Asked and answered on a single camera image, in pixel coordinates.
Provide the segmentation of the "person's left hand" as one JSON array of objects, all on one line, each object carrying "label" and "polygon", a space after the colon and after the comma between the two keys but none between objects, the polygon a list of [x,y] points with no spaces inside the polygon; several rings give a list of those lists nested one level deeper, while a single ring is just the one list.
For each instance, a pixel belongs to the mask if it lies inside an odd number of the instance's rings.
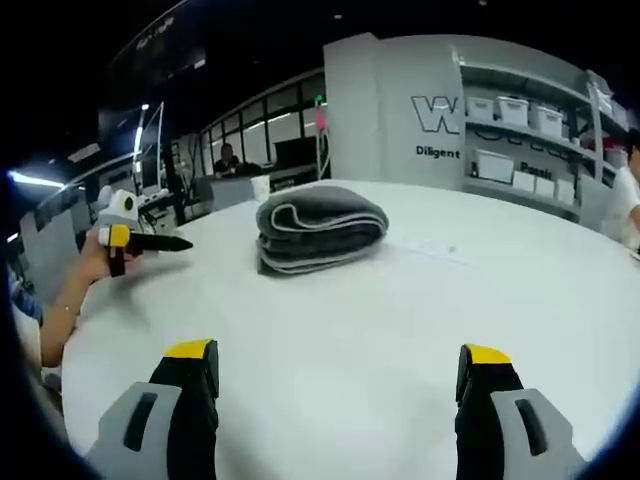
[{"label": "person's left hand", "polygon": [[90,229],[86,233],[79,257],[71,268],[69,281],[75,287],[88,288],[109,276],[107,249],[99,243],[98,231]]}]

